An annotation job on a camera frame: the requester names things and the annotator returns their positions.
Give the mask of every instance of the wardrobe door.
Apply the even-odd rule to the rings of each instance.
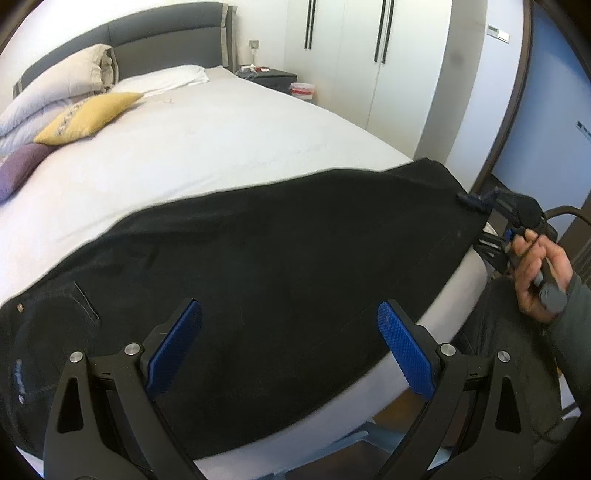
[[[391,0],[367,130],[413,157],[437,87],[452,0]]]
[[[347,0],[290,0],[284,69],[316,86],[314,101],[330,109]]]
[[[391,0],[349,0],[330,109],[366,128],[385,45]]]

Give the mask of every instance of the black door handle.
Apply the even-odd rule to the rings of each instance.
[[[312,3],[312,18],[310,20],[310,38],[308,40],[308,50],[312,50],[312,35],[314,35],[314,19],[316,17],[316,0]]]
[[[390,14],[388,17],[388,28],[386,29],[386,44],[384,45],[384,54],[382,55],[382,63],[386,63],[386,55],[388,54],[388,44],[390,43],[390,30],[392,30],[392,17],[394,16],[394,2],[390,2]]]
[[[310,35],[310,14],[312,12],[312,0],[308,0],[308,16],[306,19],[306,41],[304,42],[304,49],[308,50],[308,39]]]
[[[375,44],[374,61],[378,61],[379,43],[382,41],[382,29],[384,27],[384,15],[386,14],[386,0],[382,0],[382,14],[379,17],[378,41]]]

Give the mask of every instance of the hand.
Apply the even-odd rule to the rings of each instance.
[[[573,267],[569,258],[562,247],[545,235],[538,237],[537,233],[529,229],[525,231],[525,238],[517,235],[512,246],[517,255],[523,255],[519,267],[513,272],[519,309],[539,322],[549,323],[556,315],[544,308],[532,291],[531,283],[542,268],[542,260],[547,258],[558,287],[566,291],[573,278]]]

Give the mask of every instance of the person's leg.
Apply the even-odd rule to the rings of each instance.
[[[499,350],[509,352],[511,361],[517,366],[530,411],[536,467],[543,465],[560,444],[560,439],[554,438],[552,433],[561,424],[556,362],[541,332],[539,322],[519,311],[513,280],[498,278],[486,286],[452,342],[461,353],[468,355],[490,356]]]

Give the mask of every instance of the headboard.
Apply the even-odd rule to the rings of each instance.
[[[127,15],[49,52],[25,70],[12,94],[16,97],[49,67],[97,43],[113,47],[120,80],[183,64],[221,65],[235,72],[236,21],[236,7],[221,2],[168,5]]]

